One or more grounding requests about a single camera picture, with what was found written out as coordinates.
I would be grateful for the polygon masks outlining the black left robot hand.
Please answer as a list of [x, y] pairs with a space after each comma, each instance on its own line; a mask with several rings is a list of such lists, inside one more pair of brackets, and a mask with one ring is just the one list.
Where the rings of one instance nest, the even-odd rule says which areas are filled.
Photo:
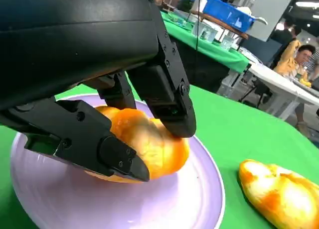
[[0, 123], [25, 148], [103, 176], [147, 182], [145, 162], [82, 100], [55, 95], [80, 84], [135, 108], [136, 90], [174, 136], [195, 134], [189, 81], [150, 0], [0, 0]]

